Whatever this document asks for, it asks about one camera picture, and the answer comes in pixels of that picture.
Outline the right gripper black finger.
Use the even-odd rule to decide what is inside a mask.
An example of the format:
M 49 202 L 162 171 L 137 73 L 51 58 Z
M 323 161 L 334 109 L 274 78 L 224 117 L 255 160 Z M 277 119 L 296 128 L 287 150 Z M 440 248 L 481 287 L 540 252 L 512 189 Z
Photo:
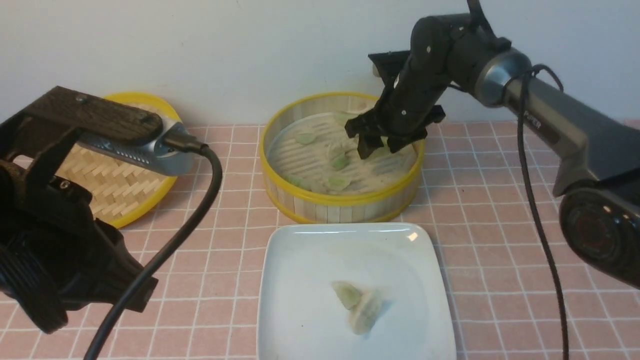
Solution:
M 392 154 L 395 154 L 414 142 L 423 141 L 427 136 L 427 131 L 416 131 L 406 136 L 389 136 L 387 137 L 387 147 Z
M 376 150 L 384 148 L 385 145 L 381 136 L 359 134 L 357 146 L 359 159 L 366 160 L 370 158 Z

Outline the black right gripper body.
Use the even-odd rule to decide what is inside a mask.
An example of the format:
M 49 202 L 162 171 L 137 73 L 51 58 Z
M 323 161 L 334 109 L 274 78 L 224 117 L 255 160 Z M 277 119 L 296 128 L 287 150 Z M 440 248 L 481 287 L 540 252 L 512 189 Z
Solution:
M 451 83 L 446 60 L 453 43 L 451 31 L 460 24 L 459 14 L 427 16 L 416 22 L 402 71 L 384 87 L 371 110 L 346 123 L 349 138 L 366 134 L 387 139 L 426 132 L 429 112 Z

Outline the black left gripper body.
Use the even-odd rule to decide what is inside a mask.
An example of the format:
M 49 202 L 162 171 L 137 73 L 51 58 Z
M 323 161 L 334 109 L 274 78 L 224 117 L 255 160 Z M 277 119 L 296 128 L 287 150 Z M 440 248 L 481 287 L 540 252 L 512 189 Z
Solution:
M 141 146 L 162 130 L 155 112 L 61 86 L 1 124 L 1 292 L 43 333 L 64 328 L 68 312 L 116 304 L 144 269 L 58 169 L 86 136 Z

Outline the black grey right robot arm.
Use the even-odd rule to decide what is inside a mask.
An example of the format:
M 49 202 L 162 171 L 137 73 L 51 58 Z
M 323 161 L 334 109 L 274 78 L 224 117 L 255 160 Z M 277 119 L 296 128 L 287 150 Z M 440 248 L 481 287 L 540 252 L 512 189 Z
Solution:
M 494 35 L 482 10 L 421 18 L 395 79 L 374 107 L 346 121 L 361 159 L 425 139 L 444 118 L 435 104 L 450 84 L 480 104 L 505 107 L 558 156 L 553 195 L 562 233 L 586 264 L 635 289 L 640 284 L 640 134 L 535 78 L 509 39 Z

